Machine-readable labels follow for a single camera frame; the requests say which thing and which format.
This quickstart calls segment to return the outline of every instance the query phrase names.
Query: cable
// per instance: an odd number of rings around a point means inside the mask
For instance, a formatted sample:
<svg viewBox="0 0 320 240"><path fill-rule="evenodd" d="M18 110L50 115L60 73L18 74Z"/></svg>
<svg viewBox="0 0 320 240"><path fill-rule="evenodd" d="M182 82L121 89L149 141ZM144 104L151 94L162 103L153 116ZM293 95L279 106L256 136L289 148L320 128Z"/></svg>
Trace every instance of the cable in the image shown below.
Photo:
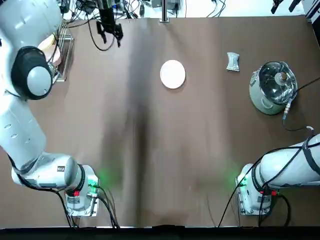
<svg viewBox="0 0 320 240"><path fill-rule="evenodd" d="M215 223L215 221L214 221L214 218L212 217L212 213L211 213L211 209L210 209L210 204L209 204L208 194L206 194L205 196L206 196L206 205L208 206L208 211L209 211L209 215L210 215L211 221L212 221L214 227L216 228L217 225L216 225L216 223Z"/></svg>
<svg viewBox="0 0 320 240"><path fill-rule="evenodd" d="M116 215L115 199L114 199L112 193L110 192L109 189L107 190L108 193L109 193L110 196L111 196L111 199L112 199L112 204L111 204L110 199L108 198L108 195L107 195L106 191L105 191L101 186L99 186L98 188L103 191L103 194L104 194L104 196L105 196L105 199L106 199L107 203L108 203L109 205L111 205L114 219L115 219L115 221L118 223L118 219L117 219L117 215Z"/></svg>
<svg viewBox="0 0 320 240"><path fill-rule="evenodd" d="M316 79L314 79L314 80L308 82L307 84L299 87L299 88L292 94L292 97L289 99L288 103L287 103L286 106L285 106L285 110L284 110L283 117L282 117L282 126L284 127L285 130L287 130L287 131L289 131L289 132L295 132L295 131L300 131L300 130L305 129L305 128L310 128L309 126L303 126L303 127L293 128L293 129L287 128L287 126L286 126L286 118L287 118L287 115L288 115L288 113L289 113L289 110L290 110L290 107L291 107L291 103L292 103L292 101L295 99L297 93L298 93L300 90L304 89L305 87L310 86L311 84L317 82L318 80L320 80L320 77L317 77Z"/></svg>
<svg viewBox="0 0 320 240"><path fill-rule="evenodd" d="M224 0L224 2L223 2L223 5L222 5L222 8L221 8L221 10L220 10L220 12L219 12L218 17L220 17L220 14L222 13L223 10L225 10L225 8L226 8L226 0Z"/></svg>
<svg viewBox="0 0 320 240"><path fill-rule="evenodd" d="M58 46L59 46L59 30L60 30L60 28L61 28L61 25L56 30L57 37L53 34L54 39L55 39L55 47L54 47L54 50L53 50L53 53L52 53L51 57L49 58L48 61L46 61L47 64L50 63L51 60L53 61L54 58L55 58L55 55L56 55L56 52L57 52L57 49L58 49Z"/></svg>
<svg viewBox="0 0 320 240"><path fill-rule="evenodd" d="M117 229L119 229L120 226L119 226L118 223L115 221L115 218L114 218L114 216L112 215L112 212L111 212L111 210L110 210L110 206L108 205L108 203L107 203L101 196L98 196L98 199L100 199L100 201L103 202L103 204L105 205L106 209L108 210L109 215L110 215L111 224L113 224Z"/></svg>
<svg viewBox="0 0 320 240"><path fill-rule="evenodd" d="M260 228L262 219L261 219L261 213L262 213L262 204L264 203L265 200L265 192L267 189L264 189L262 192L262 197L261 197L261 202L260 202L260 208L259 208L259 215L258 215L258 228Z"/></svg>
<svg viewBox="0 0 320 240"><path fill-rule="evenodd" d="M236 196L236 204L238 205L238 222L239 222L239 227L241 227L241 222L240 222L240 209L239 209L239 196Z"/></svg>
<svg viewBox="0 0 320 240"><path fill-rule="evenodd" d="M95 40L94 40L94 37L93 37L93 35L92 35L91 26L90 26L90 20L91 20L91 19L88 19L87 23L88 23L88 26L89 26L89 32L90 32L90 36L91 36L91 39L92 39L92 41L93 41L93 44L95 45L95 47L96 47L97 49L99 49L99 50L102 51L102 52L108 51L108 50L113 46L113 44L115 43L115 36L113 36L112 42L111 42L110 46L108 46L106 49L100 48L100 47L96 44L96 42L95 42Z"/></svg>
<svg viewBox="0 0 320 240"><path fill-rule="evenodd" d="M206 18L208 18L211 14L213 14L216 11L218 3L217 3L217 0L214 0L214 2L215 2L214 10L211 13L209 13L208 16L206 16Z"/></svg>
<svg viewBox="0 0 320 240"><path fill-rule="evenodd" d="M288 227L289 226L289 223L291 221L291 206L290 206L290 203L288 201L288 199L282 195L282 194L278 194L278 197L282 198L286 204L286 207L287 207L287 215L286 215L286 220L285 220L285 223L284 223L284 227Z"/></svg>
<svg viewBox="0 0 320 240"><path fill-rule="evenodd" d="M309 148L313 148L313 147L316 147L316 146L319 146L319 145L320 145L320 142L315 143L315 144L312 144L312 145L308 145L308 147L309 147ZM226 212L227 212L228 206L229 206L229 204L230 204L230 201L231 201L233 195L235 194L237 188L242 184L242 181L245 179L246 175L261 161L261 159L262 159L265 155L270 154L270 153L273 153L273 152L275 152L275 151L285 150L285 149L301 149L301 147L300 147L300 146L279 147L279 148L275 148L275 149L273 149L273 150L270 150L270 151L266 152L264 155L262 155L262 156L249 168L249 170L245 173L244 177L243 177L243 178L239 181L239 183L236 185L235 189L233 190L233 192L232 192L232 194L231 194L231 196L230 196L230 198L229 198L229 200L228 200L228 202L227 202L227 204L226 204L226 206L225 206L225 209L224 209L224 211L223 211L222 217L221 217L220 222L219 222L219 224L218 224L218 228L221 226L221 223L222 223L222 221L223 221L223 219L224 219L224 217L225 217L225 214L226 214Z"/></svg>
<svg viewBox="0 0 320 240"><path fill-rule="evenodd" d="M296 93L297 93L298 91L300 91L301 89L304 89L305 87L308 87L309 85L311 85L311 84L313 84L313 83L315 83L315 82L317 82L317 81L319 81L319 80L320 80L320 77L317 77L316 79L312 80L311 82L308 82L307 84L299 87L298 90L296 91Z"/></svg>
<svg viewBox="0 0 320 240"><path fill-rule="evenodd" d="M217 1L218 0L215 0L215 8L214 8L214 10L208 16L206 16L206 18L208 18L211 14L213 14L216 11L217 6L218 6L218 2ZM220 14L226 8L226 0L224 0L224 2L222 0L219 0L219 2L222 3L222 7L221 7L220 11L217 14L211 16L211 18L214 18L216 16L220 17Z"/></svg>

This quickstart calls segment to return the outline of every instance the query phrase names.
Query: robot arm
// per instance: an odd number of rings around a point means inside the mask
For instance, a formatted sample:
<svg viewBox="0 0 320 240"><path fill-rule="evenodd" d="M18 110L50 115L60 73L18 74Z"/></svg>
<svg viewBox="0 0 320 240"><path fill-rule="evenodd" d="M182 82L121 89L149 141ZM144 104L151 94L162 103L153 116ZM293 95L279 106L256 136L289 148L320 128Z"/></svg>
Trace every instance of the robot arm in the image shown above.
<svg viewBox="0 0 320 240"><path fill-rule="evenodd" d="M320 145L310 148L305 147L306 144L310 146L318 143L320 143L320 134L313 136L309 141L291 146L303 146L300 151L296 148L278 150L266 154L257 165L245 165L241 174L236 178L236 184L244 178L237 189L240 197L239 207L241 214L259 215L262 197L261 214L264 215L270 211L272 193L265 192L263 186L266 184L270 190L287 187L319 186Z"/></svg>
<svg viewBox="0 0 320 240"><path fill-rule="evenodd" d="M99 179L72 156L44 152L45 134L27 102L46 97L52 88L45 55L37 47L61 22L56 0L9 0L0 6L0 146L15 183L63 189L72 216L95 216L99 200L93 186Z"/></svg>

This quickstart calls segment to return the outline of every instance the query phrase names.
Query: metal basket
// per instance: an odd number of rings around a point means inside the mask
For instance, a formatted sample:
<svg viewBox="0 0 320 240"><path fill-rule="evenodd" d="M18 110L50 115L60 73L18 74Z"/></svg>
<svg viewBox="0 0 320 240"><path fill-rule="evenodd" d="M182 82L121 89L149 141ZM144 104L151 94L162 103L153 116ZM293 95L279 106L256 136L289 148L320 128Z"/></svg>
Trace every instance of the metal basket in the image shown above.
<svg viewBox="0 0 320 240"><path fill-rule="evenodd" d="M66 81L75 46L75 39L64 22L60 25L58 36L56 37L59 39L58 47L61 55L61 63L55 67L52 62L49 62L53 83Z"/></svg>

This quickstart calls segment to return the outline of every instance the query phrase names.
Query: stainless steel pot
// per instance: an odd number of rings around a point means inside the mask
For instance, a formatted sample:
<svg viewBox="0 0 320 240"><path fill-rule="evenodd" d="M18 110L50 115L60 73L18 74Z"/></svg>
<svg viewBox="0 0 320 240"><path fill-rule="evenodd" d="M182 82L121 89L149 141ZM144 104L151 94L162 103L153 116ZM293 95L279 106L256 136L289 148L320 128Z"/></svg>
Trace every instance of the stainless steel pot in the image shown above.
<svg viewBox="0 0 320 240"><path fill-rule="evenodd" d="M288 64L271 61L253 72L249 92L257 109L264 114L274 115L286 107L297 89L297 79Z"/></svg>

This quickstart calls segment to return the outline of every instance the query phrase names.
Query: brown tablecloth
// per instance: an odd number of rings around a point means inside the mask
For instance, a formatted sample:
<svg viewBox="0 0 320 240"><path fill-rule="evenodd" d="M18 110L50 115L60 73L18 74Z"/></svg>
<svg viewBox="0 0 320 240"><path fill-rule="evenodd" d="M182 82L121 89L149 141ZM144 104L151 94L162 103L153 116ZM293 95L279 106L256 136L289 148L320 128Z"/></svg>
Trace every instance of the brown tablecloth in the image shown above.
<svg viewBox="0 0 320 240"><path fill-rule="evenodd" d="M320 76L320 50L303 16L122 20L124 37L98 51L87 25L73 28L75 50L68 81L56 83L31 110L47 136L47 152L73 155L91 165L109 187L123 226L219 223L246 163L273 148L301 142L307 132L287 132L282 115L260 113L249 97L252 72L268 61L284 61L298 85ZM102 40L92 22L93 37ZM227 52L240 54L240 72L226 70ZM168 90L160 80L167 60L180 61L186 82ZM320 83L299 93L290 126L320 131ZM2 227L65 226L59 199L15 185L1 154ZM285 189L292 225L320 224L318 188ZM238 225L236 200L223 225ZM282 225L286 207L278 201L266 225ZM81 226L106 226L98 217ZM241 225L257 224L241 217Z"/></svg>

